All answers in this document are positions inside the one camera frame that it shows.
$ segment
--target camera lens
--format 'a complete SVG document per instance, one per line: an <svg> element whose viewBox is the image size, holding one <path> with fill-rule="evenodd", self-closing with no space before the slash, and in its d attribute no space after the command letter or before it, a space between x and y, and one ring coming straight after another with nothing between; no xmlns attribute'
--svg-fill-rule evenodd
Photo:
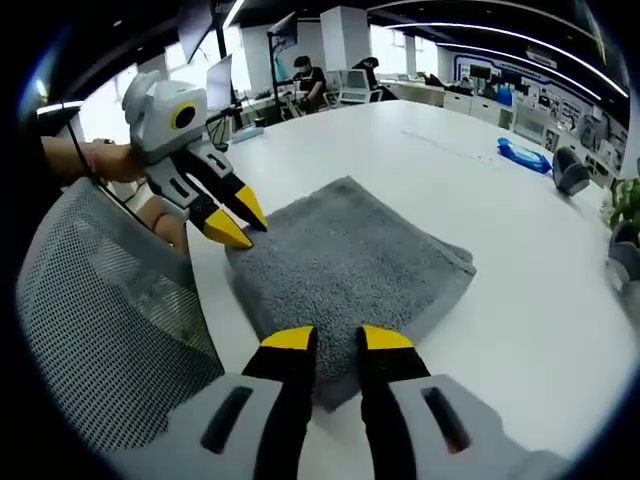
<svg viewBox="0 0 640 480"><path fill-rule="evenodd" d="M183 108L178 115L176 115L176 120L174 124L174 128L184 128L191 123L193 117L196 116L196 109L194 107L186 107Z"/></svg>

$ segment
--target computer monitor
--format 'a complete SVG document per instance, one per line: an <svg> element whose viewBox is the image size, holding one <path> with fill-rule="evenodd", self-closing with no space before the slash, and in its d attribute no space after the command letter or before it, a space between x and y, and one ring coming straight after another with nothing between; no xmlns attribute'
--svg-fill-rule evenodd
<svg viewBox="0 0 640 480"><path fill-rule="evenodd" d="M529 95L529 85L525 85L524 83L517 83L515 86L517 92L521 92L525 95Z"/></svg>
<svg viewBox="0 0 640 480"><path fill-rule="evenodd" d="M513 70L502 70L501 73L502 83L509 83L511 85L520 85L522 83L522 75Z"/></svg>
<svg viewBox="0 0 640 480"><path fill-rule="evenodd" d="M491 69L479 65L471 65L469 76L489 80L491 78Z"/></svg>
<svg viewBox="0 0 640 480"><path fill-rule="evenodd" d="M178 38L187 63L193 59L212 24L210 0L182 0L178 10Z"/></svg>
<svg viewBox="0 0 640 480"><path fill-rule="evenodd" d="M231 105L232 55L228 55L207 71L207 110L220 111Z"/></svg>

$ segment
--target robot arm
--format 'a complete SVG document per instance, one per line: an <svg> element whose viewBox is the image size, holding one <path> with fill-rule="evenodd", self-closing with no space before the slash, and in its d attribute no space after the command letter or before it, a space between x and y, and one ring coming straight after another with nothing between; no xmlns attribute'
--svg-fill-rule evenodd
<svg viewBox="0 0 640 480"><path fill-rule="evenodd" d="M122 108L131 145L145 163L151 190L167 213L190 220L207 238L236 248L251 240L219 203L253 228L267 222L253 191L234 173L225 155L205 134L206 92L183 82L162 80L159 72L140 73L127 90Z"/></svg>

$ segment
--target person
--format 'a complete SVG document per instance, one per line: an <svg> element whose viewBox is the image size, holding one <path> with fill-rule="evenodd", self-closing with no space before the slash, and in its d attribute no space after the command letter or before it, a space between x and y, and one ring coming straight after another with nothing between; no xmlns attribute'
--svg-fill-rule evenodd
<svg viewBox="0 0 640 480"><path fill-rule="evenodd" d="M79 143L89 171L80 159L71 140L58 137L32 135L29 142L31 164L28 178L35 182L40 192L39 208L24 223L20 236L31 238L49 208L61 195L60 187L71 185L83 176L97 176L106 181L129 183L144 177L144 168L130 145L116 145L96 140ZM137 212L138 218L165 242L182 253L187 253L186 231L178 218L166 215L162 202L155 195ZM29 242L21 243L22 254L26 254Z"/></svg>
<svg viewBox="0 0 640 480"><path fill-rule="evenodd" d="M397 100L396 97L387 87L383 87L378 85L378 80L376 79L373 71L378 68L380 62L376 57L367 57L364 60L356 63L352 70L364 70L367 75L367 81L369 82L369 88L371 90L380 90L382 91L382 96L380 97L381 102L386 102L387 100Z"/></svg>
<svg viewBox="0 0 640 480"><path fill-rule="evenodd" d="M320 67L311 65L311 59L302 55L295 59L293 66L298 70L293 79L300 82L300 90L305 92L301 108L305 113L313 113L325 104L324 93L327 91L327 80Z"/></svg>
<svg viewBox="0 0 640 480"><path fill-rule="evenodd" d="M364 60L356 63L353 66L353 70L364 70L367 74L367 81L369 82L369 88L375 90L378 87L378 80L376 79L373 71L378 68L380 62L376 57L367 57Z"/></svg>
<svg viewBox="0 0 640 480"><path fill-rule="evenodd" d="M444 83L440 81L438 77L436 77L433 73L427 74L424 72L418 72L418 77L424 80L424 84L432 87L444 87Z"/></svg>
<svg viewBox="0 0 640 480"><path fill-rule="evenodd" d="M445 86L444 88L447 91L458 93L460 95L466 95L469 97L473 96L473 83L471 83L471 80L467 77L462 77L462 80L457 84Z"/></svg>

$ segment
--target gray object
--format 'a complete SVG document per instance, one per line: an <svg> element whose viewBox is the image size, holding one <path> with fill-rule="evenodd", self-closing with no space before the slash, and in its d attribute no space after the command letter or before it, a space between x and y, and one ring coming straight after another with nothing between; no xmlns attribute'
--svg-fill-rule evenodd
<svg viewBox="0 0 640 480"><path fill-rule="evenodd" d="M446 375L389 386L411 439L417 480L544 480L558 478L566 468L565 462L552 452L528 452L506 437L500 416ZM464 438L464 448L455 455L447 447L440 426L442 419L429 408L429 398L434 396L444 406L438 415L447 415Z"/></svg>
<svg viewBox="0 0 640 480"><path fill-rule="evenodd" d="M627 313L640 320L640 241L633 224L623 220L613 229L607 260L610 278L620 292Z"/></svg>
<svg viewBox="0 0 640 480"><path fill-rule="evenodd" d="M250 480L281 387L227 374L171 412L156 441L108 459L125 478Z"/></svg>
<svg viewBox="0 0 640 480"><path fill-rule="evenodd" d="M227 374L172 411L168 431L153 443L112 452L107 458L126 478L253 479L281 386ZM545 480L558 478L567 467L552 452L529 452L506 437L500 416L446 375L389 386L405 419L416 480ZM434 392L466 439L465 448L455 455L448 451L441 420L425 401Z"/></svg>
<svg viewBox="0 0 640 480"><path fill-rule="evenodd" d="M475 275L464 249L427 235L347 177L273 213L253 248L227 249L258 336L318 328L316 398L328 410L359 390L357 328L423 339Z"/></svg>
<svg viewBox="0 0 640 480"><path fill-rule="evenodd" d="M151 442L224 373L188 259L88 179L40 224L16 298L58 408L96 450Z"/></svg>
<svg viewBox="0 0 640 480"><path fill-rule="evenodd" d="M556 188L573 197L589 185L589 170L569 147L561 147L553 155L553 181Z"/></svg>

